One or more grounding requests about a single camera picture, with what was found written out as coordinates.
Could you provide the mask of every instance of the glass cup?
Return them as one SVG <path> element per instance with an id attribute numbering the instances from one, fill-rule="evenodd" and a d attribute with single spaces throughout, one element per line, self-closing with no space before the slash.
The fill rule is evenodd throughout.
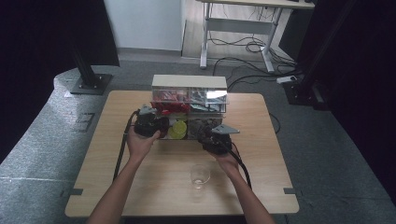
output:
<path id="1" fill-rule="evenodd" d="M 196 164 L 191 167 L 191 183 L 196 189 L 201 189 L 210 178 L 210 170 L 202 164 Z"/>

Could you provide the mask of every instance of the tripod base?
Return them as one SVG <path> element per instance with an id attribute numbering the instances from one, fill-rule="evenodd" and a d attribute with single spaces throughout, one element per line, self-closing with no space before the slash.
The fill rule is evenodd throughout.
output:
<path id="1" fill-rule="evenodd" d="M 94 74 L 96 81 L 93 86 L 88 86 L 84 83 L 82 78 L 79 78 L 73 90 L 70 91 L 72 94 L 87 94 L 87 95 L 103 95 L 106 90 L 108 83 L 110 83 L 112 75 L 109 74 Z"/>
<path id="2" fill-rule="evenodd" d="M 326 97 L 323 94 L 326 92 L 324 87 L 315 83 L 308 94 L 301 94 L 303 92 L 301 88 L 302 86 L 299 82 L 283 83 L 283 89 L 290 105 L 311 105 L 316 110 L 328 110 Z"/>

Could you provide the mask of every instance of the wooden table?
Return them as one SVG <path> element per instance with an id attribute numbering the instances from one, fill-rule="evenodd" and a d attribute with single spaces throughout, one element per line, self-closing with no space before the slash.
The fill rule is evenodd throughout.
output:
<path id="1" fill-rule="evenodd" d="M 298 9 L 313 9 L 315 5 L 306 3 L 304 0 L 299 2 L 293 2 L 289 0 L 196 0 L 206 3 L 205 11 L 205 24 L 204 24 L 204 41 L 201 46 L 201 61 L 200 67 L 206 68 L 207 59 L 207 34 L 209 31 L 220 31 L 220 32 L 233 32 L 243 34 L 257 34 L 257 35 L 268 35 L 268 40 L 264 47 L 261 47 L 262 57 L 264 59 L 267 71 L 274 73 L 274 67 L 271 63 L 269 55 L 269 49 L 273 41 L 276 27 L 279 23 L 280 15 L 282 14 L 283 8 L 298 8 Z M 229 4 L 229 5 L 243 5 L 243 6 L 255 6 L 255 7 L 275 7 L 275 16 L 273 21 L 240 21 L 231 19 L 219 19 L 211 18 L 210 8 L 211 4 Z"/>
<path id="2" fill-rule="evenodd" d="M 89 216 L 111 185 L 125 124 L 150 99 L 150 91 L 109 94 L 75 184 L 82 194 L 71 195 L 65 208 L 69 217 Z M 296 213 L 295 195 L 284 192 L 292 185 L 262 96 L 229 93 L 229 100 L 223 123 L 241 132 L 231 138 L 248 168 L 254 192 L 270 213 Z M 128 157 L 125 149 L 121 167 Z M 194 189 L 190 181 L 190 168 L 198 163 L 211 170 L 211 178 L 201 190 Z M 125 217 L 239 214 L 243 213 L 231 181 L 194 140 L 154 143 L 137 171 L 122 213 Z"/>

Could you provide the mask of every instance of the gray carpet floor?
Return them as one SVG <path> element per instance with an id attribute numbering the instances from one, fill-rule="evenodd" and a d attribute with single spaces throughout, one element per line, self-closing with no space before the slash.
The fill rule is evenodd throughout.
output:
<path id="1" fill-rule="evenodd" d="M 235 66 L 220 66 L 229 77 Z M 104 95 L 71 95 L 76 69 L 54 79 L 55 90 L 21 141 L 0 165 L 0 223 L 84 223 L 64 214 L 70 190 L 85 157 L 110 91 L 150 91 L 154 74 L 211 76 L 198 63 L 121 61 L 120 67 L 94 66 L 114 75 Z M 238 69 L 238 77 L 256 75 Z M 263 95 L 280 128 L 280 144 L 300 205 L 297 214 L 276 215 L 277 223 L 396 223 L 396 208 L 359 150 L 329 111 L 289 105 L 281 86 L 259 78 L 238 83 L 232 92 Z M 81 123 L 84 114 L 91 123 Z M 243 223 L 241 217 L 133 218 L 134 223 Z"/>

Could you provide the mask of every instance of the power strip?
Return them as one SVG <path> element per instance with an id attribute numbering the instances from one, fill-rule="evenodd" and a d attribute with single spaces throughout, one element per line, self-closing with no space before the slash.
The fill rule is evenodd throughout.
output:
<path id="1" fill-rule="evenodd" d="M 290 81 L 295 81 L 297 80 L 297 77 L 291 76 L 291 77 L 279 77 L 276 79 L 277 84 L 282 84 L 284 82 L 290 82 Z"/>

